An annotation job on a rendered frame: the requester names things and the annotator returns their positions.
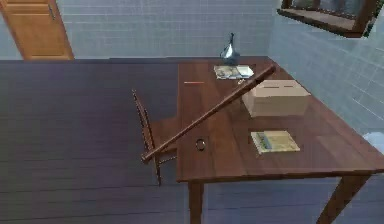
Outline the dark grey desk lamp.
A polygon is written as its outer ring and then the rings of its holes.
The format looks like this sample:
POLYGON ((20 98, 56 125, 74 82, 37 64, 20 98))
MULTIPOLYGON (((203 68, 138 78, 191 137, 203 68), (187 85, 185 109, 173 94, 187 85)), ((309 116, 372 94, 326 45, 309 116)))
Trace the dark grey desk lamp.
POLYGON ((240 54, 234 48, 234 36, 234 33, 230 34, 228 45, 219 54, 220 58, 223 60, 223 63, 228 66, 236 66, 238 64, 238 57, 240 56, 240 54))

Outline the brown wooden baseball bat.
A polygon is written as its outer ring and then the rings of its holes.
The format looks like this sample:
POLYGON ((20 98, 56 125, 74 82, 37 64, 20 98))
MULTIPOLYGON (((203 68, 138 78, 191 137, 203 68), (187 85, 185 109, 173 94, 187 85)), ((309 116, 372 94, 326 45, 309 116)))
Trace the brown wooden baseball bat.
POLYGON ((217 103, 210 110, 206 111, 198 119, 196 119, 195 121, 190 123, 188 126, 186 126, 184 129, 179 131, 173 137, 169 138, 167 141, 165 141, 163 144, 161 144, 157 148, 150 150, 147 153, 142 154, 141 155, 141 161, 143 163, 148 163, 155 155, 162 152, 165 148, 167 148, 172 143, 176 142, 178 139, 180 139, 182 136, 184 136, 190 130, 194 129, 196 126, 201 124, 203 121, 205 121, 209 117, 213 116, 218 111, 225 108, 227 105, 231 104, 234 100, 238 99, 239 97, 241 97, 245 93, 249 92, 251 89, 255 88, 257 85, 259 85, 260 83, 265 81, 275 71, 276 71, 276 67, 274 65, 270 65, 269 67, 267 67, 266 69, 264 69, 260 73, 258 73, 257 75, 253 75, 250 78, 248 78, 246 81, 243 81, 241 85, 239 85, 235 90, 233 90, 230 94, 228 94, 226 97, 224 97, 219 103, 217 103))

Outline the brown wooden table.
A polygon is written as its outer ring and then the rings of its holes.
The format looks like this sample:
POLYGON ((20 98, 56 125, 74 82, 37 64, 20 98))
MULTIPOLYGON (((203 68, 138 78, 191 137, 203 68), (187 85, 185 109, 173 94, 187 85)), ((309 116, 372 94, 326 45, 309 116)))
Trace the brown wooden table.
POLYGON ((208 183, 337 177, 316 224, 332 224, 375 174, 384 155, 315 97, 301 116, 251 117, 241 100, 223 108, 178 142, 177 179, 188 185, 190 223, 202 221, 208 183), (286 130, 297 152, 259 154, 251 133, 286 130))

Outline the tan cardboard box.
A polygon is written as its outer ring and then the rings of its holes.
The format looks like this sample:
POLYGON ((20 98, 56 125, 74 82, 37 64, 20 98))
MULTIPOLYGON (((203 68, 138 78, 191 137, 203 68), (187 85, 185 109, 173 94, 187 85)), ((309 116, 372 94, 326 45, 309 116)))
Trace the tan cardboard box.
POLYGON ((311 94, 295 80, 265 80, 242 96, 251 117, 299 116, 311 94))

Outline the brown wooden chair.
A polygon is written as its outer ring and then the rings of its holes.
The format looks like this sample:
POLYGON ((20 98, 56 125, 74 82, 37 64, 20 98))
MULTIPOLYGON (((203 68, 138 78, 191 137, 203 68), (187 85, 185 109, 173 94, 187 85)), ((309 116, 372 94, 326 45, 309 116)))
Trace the brown wooden chair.
MULTIPOLYGON (((144 152, 148 153, 154 150, 157 146, 160 146, 172 132, 176 130, 178 118, 170 117, 158 121, 151 121, 148 111, 135 89, 132 90, 132 96, 141 125, 144 152)), ((172 143, 162 152, 153 157, 157 184, 159 186, 162 185, 161 166, 176 158, 177 145, 175 143, 172 143)))

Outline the yellow green book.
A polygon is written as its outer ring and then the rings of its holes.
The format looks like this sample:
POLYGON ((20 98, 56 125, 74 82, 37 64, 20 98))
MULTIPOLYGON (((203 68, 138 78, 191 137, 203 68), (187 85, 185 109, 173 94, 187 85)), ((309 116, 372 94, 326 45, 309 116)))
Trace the yellow green book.
POLYGON ((252 132, 251 138, 259 154, 300 150, 287 131, 252 132))

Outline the brown framed window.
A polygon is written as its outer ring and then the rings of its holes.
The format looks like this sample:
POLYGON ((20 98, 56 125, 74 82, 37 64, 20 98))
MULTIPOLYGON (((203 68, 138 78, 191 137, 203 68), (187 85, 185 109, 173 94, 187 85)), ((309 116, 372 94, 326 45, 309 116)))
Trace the brown framed window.
POLYGON ((277 13, 346 38, 368 37, 384 0, 282 0, 277 13))

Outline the pale open magazine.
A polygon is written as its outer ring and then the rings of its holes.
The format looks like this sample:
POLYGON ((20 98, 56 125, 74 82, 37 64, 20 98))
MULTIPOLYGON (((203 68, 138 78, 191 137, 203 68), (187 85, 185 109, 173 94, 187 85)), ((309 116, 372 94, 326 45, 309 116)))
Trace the pale open magazine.
POLYGON ((214 72, 218 79, 247 79, 254 74, 248 65, 215 66, 214 72))

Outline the orange wooden door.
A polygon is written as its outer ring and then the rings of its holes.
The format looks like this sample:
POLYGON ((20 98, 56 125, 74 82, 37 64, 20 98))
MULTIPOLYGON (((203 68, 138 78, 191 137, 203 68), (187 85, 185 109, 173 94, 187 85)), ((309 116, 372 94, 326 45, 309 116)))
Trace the orange wooden door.
POLYGON ((74 59, 56 0, 0 0, 0 11, 24 60, 74 59))

